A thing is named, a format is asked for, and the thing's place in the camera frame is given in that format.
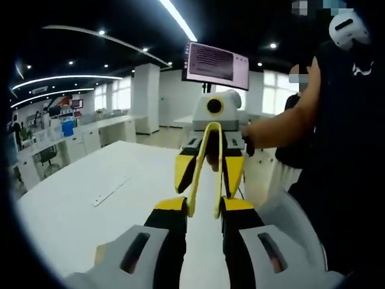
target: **ceiling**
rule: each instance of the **ceiling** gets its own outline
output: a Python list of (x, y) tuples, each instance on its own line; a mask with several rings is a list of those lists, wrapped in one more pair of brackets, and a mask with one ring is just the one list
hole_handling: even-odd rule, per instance
[[(198, 42), (249, 57), (250, 70), (287, 72), (295, 63), (308, 63), (317, 46), (328, 39), (330, 10), (296, 16), (290, 0), (239, 0), (236, 4), (221, 0), (171, 2)], [(24, 79), (15, 69), (10, 91), (20, 83), (50, 76), (134, 75), (135, 66), (148, 62), (161, 69), (167, 68), (168, 62), (173, 63), (171, 69), (182, 67), (188, 37), (159, 0), (49, 1), (39, 17), (42, 29), (31, 31), (18, 51), (17, 67)], [(148, 48), (148, 53), (164, 63), (98, 35), (43, 29), (47, 25), (65, 25), (96, 33), (104, 30), (105, 36), (140, 49)], [(277, 43), (274, 50), (269, 47), (272, 42)], [(108, 81), (111, 80), (69, 78), (29, 84), (10, 93), (10, 104), (38, 96), (39, 93), (30, 92), (42, 86), (48, 86), (43, 93), (51, 93), (92, 88)]]

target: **person's arm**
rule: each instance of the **person's arm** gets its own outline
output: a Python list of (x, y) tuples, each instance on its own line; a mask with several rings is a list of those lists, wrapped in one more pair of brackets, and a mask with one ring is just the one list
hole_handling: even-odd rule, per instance
[(278, 116), (252, 123), (244, 130), (254, 147), (262, 149), (287, 146), (314, 127), (320, 87), (321, 72), (317, 59), (314, 58), (309, 72), (309, 84), (296, 106)]

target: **blue bin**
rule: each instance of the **blue bin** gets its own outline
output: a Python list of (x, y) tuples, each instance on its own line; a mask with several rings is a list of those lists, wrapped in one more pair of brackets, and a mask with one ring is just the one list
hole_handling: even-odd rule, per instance
[(63, 122), (61, 124), (61, 129), (63, 130), (64, 137), (70, 137), (71, 135), (73, 135), (74, 127), (75, 127), (75, 122), (73, 120)]

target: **black cable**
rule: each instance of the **black cable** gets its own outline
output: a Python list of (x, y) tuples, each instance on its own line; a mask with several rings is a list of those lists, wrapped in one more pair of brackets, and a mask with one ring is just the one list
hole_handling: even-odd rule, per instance
[(240, 188), (238, 188), (238, 191), (241, 193), (242, 199), (244, 200), (244, 199), (245, 199), (245, 197), (243, 196), (241, 189), (240, 189)]

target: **monitor screen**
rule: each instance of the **monitor screen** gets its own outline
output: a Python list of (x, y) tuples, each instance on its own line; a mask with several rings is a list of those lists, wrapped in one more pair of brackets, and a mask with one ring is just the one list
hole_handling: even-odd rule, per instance
[(58, 116), (60, 115), (60, 106), (55, 105), (54, 107), (48, 108), (48, 113), (50, 117)]
[(248, 90), (248, 58), (192, 42), (186, 47), (182, 80)]
[(83, 108), (83, 100), (82, 99), (72, 99), (72, 108), (73, 109)]

